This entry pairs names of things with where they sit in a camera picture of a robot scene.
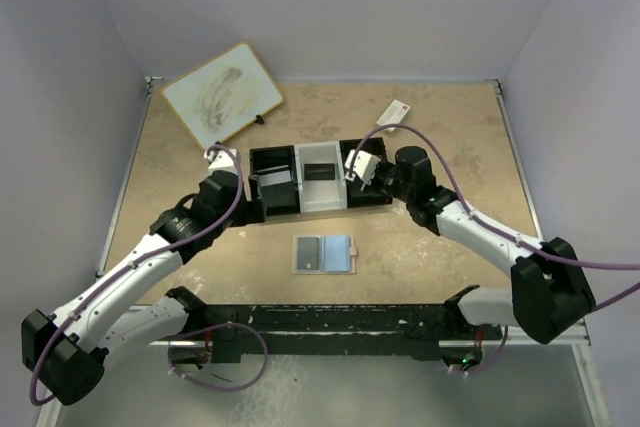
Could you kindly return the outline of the beige card holder wallet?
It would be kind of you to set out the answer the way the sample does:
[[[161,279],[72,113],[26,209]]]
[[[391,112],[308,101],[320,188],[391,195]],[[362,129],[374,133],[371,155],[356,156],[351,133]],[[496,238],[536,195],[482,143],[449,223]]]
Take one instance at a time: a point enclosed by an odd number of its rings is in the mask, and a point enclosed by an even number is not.
[[[297,272],[296,240],[298,237],[317,236],[321,240],[321,264],[318,272]],[[358,251],[350,235],[297,235],[292,239],[291,273],[297,275],[347,275],[356,272]]]

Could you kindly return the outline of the dark grey card with chip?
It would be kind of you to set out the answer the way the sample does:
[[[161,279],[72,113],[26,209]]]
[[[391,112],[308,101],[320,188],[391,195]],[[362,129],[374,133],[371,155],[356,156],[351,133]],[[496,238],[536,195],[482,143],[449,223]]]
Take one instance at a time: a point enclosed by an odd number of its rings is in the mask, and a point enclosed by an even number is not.
[[[318,272],[321,264],[321,240],[317,236],[301,236],[296,240],[297,272]]]

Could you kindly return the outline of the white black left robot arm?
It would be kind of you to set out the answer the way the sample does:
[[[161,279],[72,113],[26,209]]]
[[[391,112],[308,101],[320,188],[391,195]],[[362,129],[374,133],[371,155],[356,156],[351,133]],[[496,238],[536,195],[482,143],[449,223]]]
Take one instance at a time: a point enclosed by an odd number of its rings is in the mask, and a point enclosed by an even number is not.
[[[50,314],[36,309],[27,315],[21,323],[21,355],[31,373],[31,404],[80,401],[121,358],[155,340],[194,339],[233,327],[232,321],[214,320],[209,307],[184,287],[135,314],[129,309],[226,229],[254,220],[241,170],[213,170],[197,192],[162,212],[133,250],[91,287]]]

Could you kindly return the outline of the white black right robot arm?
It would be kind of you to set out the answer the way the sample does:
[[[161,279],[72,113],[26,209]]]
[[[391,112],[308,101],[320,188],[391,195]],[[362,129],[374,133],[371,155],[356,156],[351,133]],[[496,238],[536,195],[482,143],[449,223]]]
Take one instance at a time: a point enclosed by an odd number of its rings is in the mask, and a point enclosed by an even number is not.
[[[498,324],[548,344],[594,311],[594,294],[567,241],[528,236],[472,208],[437,183],[424,149],[404,147],[394,162],[360,152],[354,164],[366,187],[403,202],[417,225],[468,248],[509,278],[506,290],[472,287],[459,296],[444,316],[452,336],[467,338],[480,325]]]

